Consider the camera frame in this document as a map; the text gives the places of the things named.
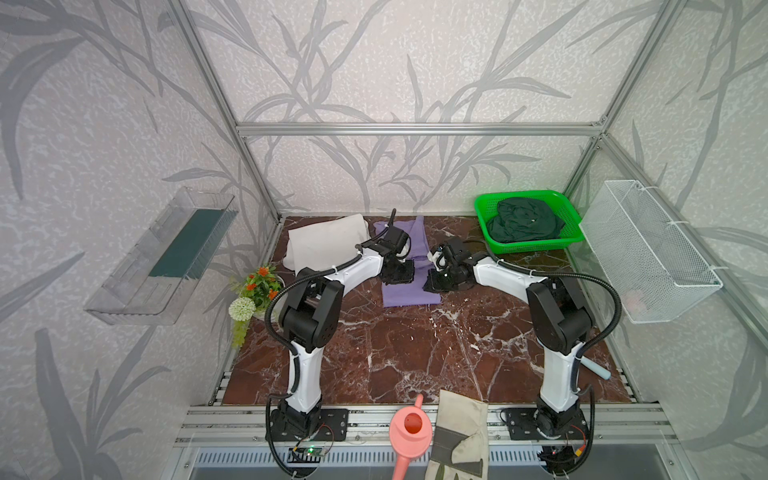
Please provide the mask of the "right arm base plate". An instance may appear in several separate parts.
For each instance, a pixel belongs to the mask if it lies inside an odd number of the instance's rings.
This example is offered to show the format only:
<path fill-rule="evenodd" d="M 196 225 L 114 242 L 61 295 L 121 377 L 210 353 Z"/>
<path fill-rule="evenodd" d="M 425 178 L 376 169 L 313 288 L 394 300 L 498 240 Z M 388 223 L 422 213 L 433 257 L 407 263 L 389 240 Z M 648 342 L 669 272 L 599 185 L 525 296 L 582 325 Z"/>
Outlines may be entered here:
<path fill-rule="evenodd" d="M 591 433 L 579 404 L 562 412 L 546 404 L 504 408 L 500 418 L 511 440 L 565 440 L 576 435 L 586 438 Z"/>

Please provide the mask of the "purple t shirt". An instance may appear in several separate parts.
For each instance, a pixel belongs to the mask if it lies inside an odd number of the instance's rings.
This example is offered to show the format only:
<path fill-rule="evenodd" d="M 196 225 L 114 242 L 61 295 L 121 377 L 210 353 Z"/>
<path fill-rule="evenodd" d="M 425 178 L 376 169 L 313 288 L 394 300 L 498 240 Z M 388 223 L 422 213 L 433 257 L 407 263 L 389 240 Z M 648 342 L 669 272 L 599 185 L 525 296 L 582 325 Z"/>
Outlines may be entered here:
<path fill-rule="evenodd" d="M 441 296 L 438 293 L 424 290 L 428 272 L 433 269 L 433 264 L 428 259 L 429 246 L 424 217 L 418 216 L 410 221 L 396 221 L 395 226 L 405 231 L 410 237 L 411 249 L 407 259 L 414 261 L 415 273 L 410 283 L 382 285 L 383 306 L 388 308 L 440 304 Z"/>

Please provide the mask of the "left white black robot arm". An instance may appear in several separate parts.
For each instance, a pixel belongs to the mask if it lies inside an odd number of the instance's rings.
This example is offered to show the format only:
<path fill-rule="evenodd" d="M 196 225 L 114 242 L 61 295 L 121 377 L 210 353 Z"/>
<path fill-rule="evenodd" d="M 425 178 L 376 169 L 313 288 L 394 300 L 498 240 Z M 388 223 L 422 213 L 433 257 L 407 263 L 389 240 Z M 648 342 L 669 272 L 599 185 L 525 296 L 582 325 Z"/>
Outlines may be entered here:
<path fill-rule="evenodd" d="M 266 440 L 310 438 L 321 430 L 321 371 L 324 348 L 337 331 L 344 296 L 365 281 L 408 280 L 410 237 L 395 226 L 392 212 L 384 229 L 355 246 L 356 256 L 322 271 L 303 269 L 281 290 L 264 314 L 267 333 L 289 352 L 287 392 L 268 396 Z"/>

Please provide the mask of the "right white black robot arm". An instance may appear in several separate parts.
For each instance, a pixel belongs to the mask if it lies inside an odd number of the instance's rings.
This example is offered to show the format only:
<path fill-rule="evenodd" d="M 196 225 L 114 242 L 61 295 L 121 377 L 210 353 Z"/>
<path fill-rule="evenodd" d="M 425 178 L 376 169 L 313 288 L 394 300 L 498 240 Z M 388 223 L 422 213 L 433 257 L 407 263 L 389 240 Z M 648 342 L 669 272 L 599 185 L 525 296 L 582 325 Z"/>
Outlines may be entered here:
<path fill-rule="evenodd" d="M 534 422 L 539 434 L 555 439 L 577 424 L 581 414 L 579 368 L 586 352 L 619 325 L 623 305 L 618 291 L 599 277 L 567 271 L 538 271 L 507 262 L 489 247 L 471 252 L 468 243 L 451 236 L 427 254 L 434 269 L 424 288 L 434 293 L 490 287 L 524 300 L 537 341 L 543 346 L 544 379 Z M 596 336 L 588 334 L 595 315 L 580 287 L 582 281 L 604 289 L 613 301 L 613 315 Z"/>

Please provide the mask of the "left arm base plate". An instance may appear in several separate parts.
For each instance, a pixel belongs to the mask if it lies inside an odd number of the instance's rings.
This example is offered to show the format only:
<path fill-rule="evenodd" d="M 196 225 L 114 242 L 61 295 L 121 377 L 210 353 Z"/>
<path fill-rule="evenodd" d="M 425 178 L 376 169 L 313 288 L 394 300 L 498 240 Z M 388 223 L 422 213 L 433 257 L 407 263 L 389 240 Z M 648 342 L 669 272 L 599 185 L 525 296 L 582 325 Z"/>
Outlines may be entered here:
<path fill-rule="evenodd" d="M 348 420 L 349 410 L 343 408 L 316 408 L 309 413 L 291 407 L 273 409 L 266 438 L 275 442 L 303 439 L 344 441 Z"/>

